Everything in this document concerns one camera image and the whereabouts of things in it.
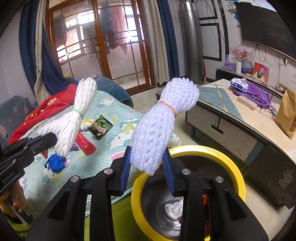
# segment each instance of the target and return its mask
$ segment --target drawer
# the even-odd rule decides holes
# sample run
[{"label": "drawer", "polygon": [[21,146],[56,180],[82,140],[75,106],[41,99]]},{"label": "drawer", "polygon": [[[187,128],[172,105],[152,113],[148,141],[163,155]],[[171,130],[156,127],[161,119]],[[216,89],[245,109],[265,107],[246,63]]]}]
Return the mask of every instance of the drawer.
[{"label": "drawer", "polygon": [[241,129],[197,105],[187,111],[187,122],[227,148],[242,161],[246,160],[257,143],[256,139]]}]

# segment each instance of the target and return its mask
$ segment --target purple bag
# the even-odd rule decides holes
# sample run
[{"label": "purple bag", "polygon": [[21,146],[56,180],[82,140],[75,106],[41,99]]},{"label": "purple bag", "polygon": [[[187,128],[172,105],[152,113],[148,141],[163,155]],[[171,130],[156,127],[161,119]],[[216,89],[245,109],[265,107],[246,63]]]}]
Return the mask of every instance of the purple bag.
[{"label": "purple bag", "polygon": [[234,88],[233,89],[233,94],[236,96],[244,96],[248,98],[249,100],[253,101],[256,103],[259,107],[268,109],[269,107],[273,110],[276,110],[272,105],[271,105],[271,99],[268,95],[268,92],[265,91],[264,89],[261,89],[251,82],[247,81],[249,84],[249,87],[247,89],[247,92],[242,92],[239,89]]}]

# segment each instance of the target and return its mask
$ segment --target drawer handle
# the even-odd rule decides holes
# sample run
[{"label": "drawer handle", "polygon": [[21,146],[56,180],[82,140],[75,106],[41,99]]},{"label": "drawer handle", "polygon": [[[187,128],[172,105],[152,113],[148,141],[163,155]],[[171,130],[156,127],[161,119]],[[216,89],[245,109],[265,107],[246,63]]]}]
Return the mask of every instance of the drawer handle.
[{"label": "drawer handle", "polygon": [[211,125],[212,129],[214,129],[215,131],[219,132],[221,135],[223,135],[223,131],[220,130],[218,127]]}]

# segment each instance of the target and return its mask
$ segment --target yellow trash can rim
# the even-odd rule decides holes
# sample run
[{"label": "yellow trash can rim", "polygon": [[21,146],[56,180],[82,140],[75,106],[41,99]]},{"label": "yellow trash can rim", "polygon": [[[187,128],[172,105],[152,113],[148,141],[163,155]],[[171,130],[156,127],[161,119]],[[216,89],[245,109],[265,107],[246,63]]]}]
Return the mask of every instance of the yellow trash can rim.
[{"label": "yellow trash can rim", "polygon": [[[213,148],[200,146],[200,145],[187,145],[187,146],[179,146],[169,150],[171,157],[176,158],[179,156],[188,156],[188,155],[197,155],[211,158],[216,161],[220,165],[224,167],[224,169],[228,172],[231,177],[231,180],[234,185],[234,189],[236,193],[240,196],[240,198],[245,201],[246,199],[246,187],[244,184],[244,179],[238,167],[234,164],[234,162]],[[133,216],[136,220],[137,225],[142,230],[142,232],[152,239],[153,241],[168,241],[174,240],[168,237],[165,237],[158,233],[154,228],[150,226],[147,222],[141,205],[141,197],[142,190],[145,185],[145,182],[149,175],[142,173],[138,176],[134,182],[133,189],[131,192],[131,209]],[[205,241],[209,241],[210,236],[205,237]]]}]

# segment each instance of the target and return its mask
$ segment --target blue curtain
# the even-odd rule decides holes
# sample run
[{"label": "blue curtain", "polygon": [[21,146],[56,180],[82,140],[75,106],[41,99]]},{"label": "blue curtain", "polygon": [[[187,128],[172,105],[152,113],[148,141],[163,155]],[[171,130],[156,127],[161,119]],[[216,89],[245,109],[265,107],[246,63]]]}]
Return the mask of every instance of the blue curtain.
[{"label": "blue curtain", "polygon": [[[35,28],[37,9],[40,0],[30,0],[22,10],[19,29],[20,56],[28,83],[34,93],[36,83]],[[73,78],[65,78],[59,71],[49,47],[44,27],[42,28],[42,81],[50,95],[67,89],[68,85],[78,84]]]},{"label": "blue curtain", "polygon": [[168,56],[170,79],[180,77],[177,43],[170,7],[167,0],[157,0]]}]

